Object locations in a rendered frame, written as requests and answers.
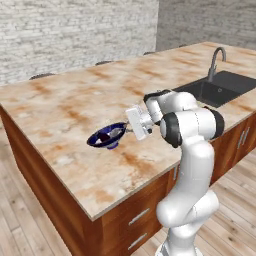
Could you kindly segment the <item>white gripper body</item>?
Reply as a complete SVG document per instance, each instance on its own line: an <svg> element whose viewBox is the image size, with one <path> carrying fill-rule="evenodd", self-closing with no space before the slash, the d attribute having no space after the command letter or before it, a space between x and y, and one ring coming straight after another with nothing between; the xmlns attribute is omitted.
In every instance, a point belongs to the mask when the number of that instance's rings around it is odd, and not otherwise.
<svg viewBox="0 0 256 256"><path fill-rule="evenodd" d="M138 105L126 110L129 124L138 140L143 140L149 134L151 117L147 111L143 111Z"/></svg>

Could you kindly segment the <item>grey fish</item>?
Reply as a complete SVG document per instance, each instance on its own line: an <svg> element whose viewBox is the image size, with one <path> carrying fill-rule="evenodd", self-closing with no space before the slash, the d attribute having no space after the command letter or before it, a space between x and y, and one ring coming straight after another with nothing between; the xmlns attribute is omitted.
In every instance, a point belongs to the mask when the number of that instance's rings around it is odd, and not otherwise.
<svg viewBox="0 0 256 256"><path fill-rule="evenodd" d="M117 136L118 134L120 134L121 132L123 131L123 129L121 128L114 128L110 133L109 133L109 136L111 138Z"/></svg>

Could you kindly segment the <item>blue bowl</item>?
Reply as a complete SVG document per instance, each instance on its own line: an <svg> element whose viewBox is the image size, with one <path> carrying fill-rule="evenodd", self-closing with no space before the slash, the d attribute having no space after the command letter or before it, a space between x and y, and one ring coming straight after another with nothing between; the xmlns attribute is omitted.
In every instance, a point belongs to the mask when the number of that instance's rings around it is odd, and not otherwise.
<svg viewBox="0 0 256 256"><path fill-rule="evenodd" d="M118 146L118 141L122 138L122 136L125 134L127 124L125 122L118 122L113 123L111 125L108 125L106 127L101 128L100 130L96 131L94 134L92 134L87 139L87 144L89 146L92 146L94 148L107 148L107 149L114 149ZM100 133L108 134L114 129L114 128L121 128L123 131L118 134L117 136L111 138L105 142L102 142L99 138Z"/></svg>

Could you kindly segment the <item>wooden cupboard door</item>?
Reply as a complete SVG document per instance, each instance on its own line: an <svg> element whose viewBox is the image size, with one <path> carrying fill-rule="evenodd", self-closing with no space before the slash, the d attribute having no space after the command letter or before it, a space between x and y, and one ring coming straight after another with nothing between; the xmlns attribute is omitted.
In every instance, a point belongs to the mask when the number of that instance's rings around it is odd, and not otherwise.
<svg viewBox="0 0 256 256"><path fill-rule="evenodd" d="M242 145L242 156L245 157L256 146L256 112L248 119L246 128L250 126L250 130L245 141Z"/></svg>
<svg viewBox="0 0 256 256"><path fill-rule="evenodd" d="M174 168L173 167L171 170L170 170L170 173L169 173L169 178L168 178L168 184L167 184L167 192L166 192L166 198L167 200L170 200L172 198L172 190L173 188L175 187L175 184L177 182L177 179L178 179L178 176L179 176L179 170L180 170L180 165L177 164L179 167L178 167L178 172L177 172L177 178L176 180L174 181L173 180L173 173L174 173Z"/></svg>
<svg viewBox="0 0 256 256"><path fill-rule="evenodd" d="M211 183L215 183L231 168L240 133L238 128L233 128L213 142L215 164Z"/></svg>

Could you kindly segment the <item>black sink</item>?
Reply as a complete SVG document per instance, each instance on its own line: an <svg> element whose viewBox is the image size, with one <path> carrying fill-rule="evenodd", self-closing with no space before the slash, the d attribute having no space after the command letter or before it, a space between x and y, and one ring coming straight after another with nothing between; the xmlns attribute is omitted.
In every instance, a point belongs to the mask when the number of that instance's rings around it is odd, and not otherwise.
<svg viewBox="0 0 256 256"><path fill-rule="evenodd" d="M213 81L206 77L177 87L175 92L189 92L197 101L218 108L256 88L256 79L228 71L218 72Z"/></svg>

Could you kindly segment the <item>grey tap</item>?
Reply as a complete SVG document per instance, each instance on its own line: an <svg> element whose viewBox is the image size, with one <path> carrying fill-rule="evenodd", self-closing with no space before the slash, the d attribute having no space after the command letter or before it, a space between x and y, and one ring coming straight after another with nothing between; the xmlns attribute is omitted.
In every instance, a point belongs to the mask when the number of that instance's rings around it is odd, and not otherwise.
<svg viewBox="0 0 256 256"><path fill-rule="evenodd" d="M207 76L207 81L208 82L212 82L213 81L213 77L216 73L216 68L217 66L215 65L216 59L217 59L217 54L221 52L222 53L222 62L226 62L226 50L224 49L224 47L217 47L216 50L213 53L212 56L212 61L211 61L211 66L208 70L208 76Z"/></svg>

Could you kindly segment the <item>wooden drawer front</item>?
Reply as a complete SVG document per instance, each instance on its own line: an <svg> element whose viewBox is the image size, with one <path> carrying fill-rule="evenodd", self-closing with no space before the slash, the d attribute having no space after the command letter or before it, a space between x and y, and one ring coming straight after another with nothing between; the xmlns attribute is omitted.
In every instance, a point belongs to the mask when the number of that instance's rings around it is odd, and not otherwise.
<svg viewBox="0 0 256 256"><path fill-rule="evenodd" d="M161 199L165 194L166 186L166 182L152 183L126 199L115 209L111 210L113 218L104 226L104 238L113 239L115 235L119 234L119 231L122 228L127 228L129 226L129 221L145 209L150 208L150 211L138 221L145 222L148 220L155 210L157 200Z"/></svg>
<svg viewBox="0 0 256 256"><path fill-rule="evenodd" d="M115 235L114 238L107 243L108 248L104 256L130 256L161 228L162 225L155 216L150 217L145 222L136 221L131 226L122 228L119 231L119 234ZM144 233L147 233L148 235L131 250L128 250L130 244Z"/></svg>

